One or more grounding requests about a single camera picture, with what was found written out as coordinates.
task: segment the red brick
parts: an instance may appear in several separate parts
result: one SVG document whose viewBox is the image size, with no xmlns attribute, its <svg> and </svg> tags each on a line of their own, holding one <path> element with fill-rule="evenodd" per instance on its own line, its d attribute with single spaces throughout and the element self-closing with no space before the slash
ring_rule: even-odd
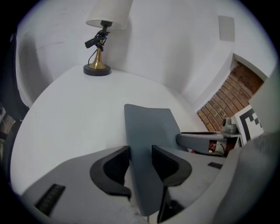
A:
<svg viewBox="0 0 280 224">
<path fill-rule="evenodd" d="M 251 97 L 243 89 L 239 90 L 239 93 L 249 103 Z"/>
<path fill-rule="evenodd" d="M 238 99 L 238 101 L 242 104 L 243 107 L 249 105 L 249 103 L 233 88 L 231 93 Z"/>
<path fill-rule="evenodd" d="M 213 128 L 213 126 L 211 125 L 211 123 L 206 125 L 208 131 L 215 131 L 215 129 Z"/>
<path fill-rule="evenodd" d="M 229 107 L 225 104 L 224 101 L 220 97 L 218 97 L 216 94 L 213 96 L 213 100 L 225 111 L 228 117 L 233 116 L 233 112 L 229 109 Z"/>
<path fill-rule="evenodd" d="M 231 100 L 231 102 L 235 105 L 238 111 L 241 111 L 244 107 L 241 103 L 237 100 L 237 98 L 224 86 L 220 88 L 220 90 Z"/>
<path fill-rule="evenodd" d="M 231 74 L 236 77 L 237 79 L 240 78 L 240 76 L 242 76 L 243 74 L 243 66 L 242 64 L 238 63 L 237 66 L 231 71 Z"/>
<path fill-rule="evenodd" d="M 219 115 L 219 113 L 217 112 L 217 110 L 210 103 L 206 103 L 205 106 L 209 110 L 209 112 L 213 115 L 213 117 L 215 118 L 219 126 L 222 127 L 223 120 Z"/>
<path fill-rule="evenodd" d="M 238 85 L 238 83 L 234 82 L 231 78 L 227 78 L 227 82 L 232 85 L 232 87 L 234 89 L 236 89 L 237 91 L 239 91 L 241 89 L 241 87 Z"/>
<path fill-rule="evenodd" d="M 228 117 L 232 117 L 234 115 L 233 112 L 228 107 L 224 111 L 226 112 Z"/>
<path fill-rule="evenodd" d="M 218 114 L 218 112 L 214 109 L 214 107 L 210 105 L 210 103 L 206 103 L 205 107 L 213 116 L 216 116 Z"/>
<path fill-rule="evenodd" d="M 218 92 L 216 94 L 218 95 L 218 97 L 220 97 L 226 103 L 226 105 L 233 112 L 233 114 L 236 114 L 238 112 L 237 108 L 234 106 L 234 104 L 231 102 L 231 100 L 226 97 L 225 94 L 223 94 L 220 90 L 218 90 Z"/>
<path fill-rule="evenodd" d="M 250 97 L 254 95 L 253 92 L 249 90 L 248 87 L 245 86 L 241 81 L 238 81 L 237 83 Z"/>
<path fill-rule="evenodd" d="M 235 77 L 234 75 L 232 75 L 232 74 L 229 74 L 229 76 L 228 77 L 230 77 L 234 82 L 238 82 L 238 78 L 237 77 Z"/>
<path fill-rule="evenodd" d="M 242 67 L 242 75 L 238 80 L 241 81 L 245 86 L 247 86 L 252 93 L 256 93 L 263 84 L 263 80 L 246 66 Z"/>
<path fill-rule="evenodd" d="M 210 123 L 212 124 L 215 131 L 221 131 L 221 127 L 219 126 L 219 124 L 217 123 L 217 121 L 215 120 L 215 118 L 211 114 L 209 114 L 207 116 L 207 118 L 210 121 Z"/>
<path fill-rule="evenodd" d="M 234 88 L 227 81 L 224 82 L 223 86 L 232 93 Z"/>
<path fill-rule="evenodd" d="M 220 97 L 218 97 L 216 94 L 212 97 L 212 99 L 223 109 L 225 110 L 227 105 L 222 101 Z"/>
<path fill-rule="evenodd" d="M 203 112 L 201 110 L 199 110 L 197 112 L 198 116 L 201 118 L 201 120 L 203 121 L 203 123 L 205 125 L 207 125 L 209 123 L 209 120 L 207 119 L 207 117 L 205 116 L 205 114 L 203 114 Z"/>
<path fill-rule="evenodd" d="M 209 103 L 211 104 L 211 106 L 213 106 L 215 108 L 215 110 L 217 110 L 217 112 L 221 116 L 221 118 L 227 117 L 225 111 L 213 99 L 210 99 Z"/>
<path fill-rule="evenodd" d="M 210 113 L 205 106 L 200 109 L 206 116 Z"/>
</svg>

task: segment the lamp cord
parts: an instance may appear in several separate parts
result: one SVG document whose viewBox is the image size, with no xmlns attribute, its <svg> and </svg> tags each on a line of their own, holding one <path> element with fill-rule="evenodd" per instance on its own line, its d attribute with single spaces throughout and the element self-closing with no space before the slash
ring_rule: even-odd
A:
<svg viewBox="0 0 280 224">
<path fill-rule="evenodd" d="M 224 146 L 223 146 L 221 143 L 213 144 L 212 146 L 209 147 L 209 149 L 210 149 L 210 150 L 213 150 L 212 147 L 213 147 L 213 146 L 217 146 L 217 145 L 221 145 L 222 148 L 223 148 L 224 153 L 226 152 L 225 149 L 224 149 Z"/>
<path fill-rule="evenodd" d="M 88 41 L 86 41 L 84 44 L 86 46 L 86 48 L 90 48 L 92 47 L 93 45 L 95 45 L 97 47 L 96 51 L 94 51 L 94 53 L 90 56 L 90 58 L 88 59 L 87 61 L 87 64 L 89 65 L 89 60 L 91 59 L 91 57 L 97 52 L 98 48 L 103 51 L 103 46 L 107 40 L 107 37 L 108 34 L 110 32 L 107 31 L 107 26 L 104 25 L 103 26 L 103 29 L 100 30 L 93 39 L 90 39 Z"/>
</svg>

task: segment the white tabletop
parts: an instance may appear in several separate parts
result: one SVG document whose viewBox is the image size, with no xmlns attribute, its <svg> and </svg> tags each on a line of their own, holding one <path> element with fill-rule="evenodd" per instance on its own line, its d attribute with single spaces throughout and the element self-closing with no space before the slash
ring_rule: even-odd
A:
<svg viewBox="0 0 280 224">
<path fill-rule="evenodd" d="M 91 77 L 75 66 L 45 89 L 23 121 L 11 158 L 13 190 L 21 195 L 68 159 L 126 145 L 127 103 L 171 109 L 181 131 L 206 130 L 177 91 L 117 70 Z"/>
</svg>

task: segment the black rubber pad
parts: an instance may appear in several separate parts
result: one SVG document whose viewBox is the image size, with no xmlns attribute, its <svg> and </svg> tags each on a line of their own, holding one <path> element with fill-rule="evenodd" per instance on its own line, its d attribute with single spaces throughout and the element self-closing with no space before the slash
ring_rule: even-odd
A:
<svg viewBox="0 0 280 224">
<path fill-rule="evenodd" d="M 214 167 L 214 168 L 217 168 L 217 169 L 222 169 L 222 164 L 219 164 L 219 163 L 214 163 L 214 162 L 211 162 L 208 164 L 208 166 L 211 166 L 211 167 Z"/>
<path fill-rule="evenodd" d="M 58 184 L 52 185 L 43 195 L 43 197 L 37 202 L 35 207 L 48 216 L 58 202 L 64 190 L 65 186 Z"/>
</svg>

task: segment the white lampshade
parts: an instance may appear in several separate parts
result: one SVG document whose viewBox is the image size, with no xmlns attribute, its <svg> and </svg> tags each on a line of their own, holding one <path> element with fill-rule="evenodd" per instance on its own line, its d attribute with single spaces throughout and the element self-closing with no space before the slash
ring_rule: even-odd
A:
<svg viewBox="0 0 280 224">
<path fill-rule="evenodd" d="M 87 25 L 100 27 L 101 20 L 112 22 L 111 30 L 124 30 L 133 0 L 97 0 L 86 22 Z"/>
</svg>

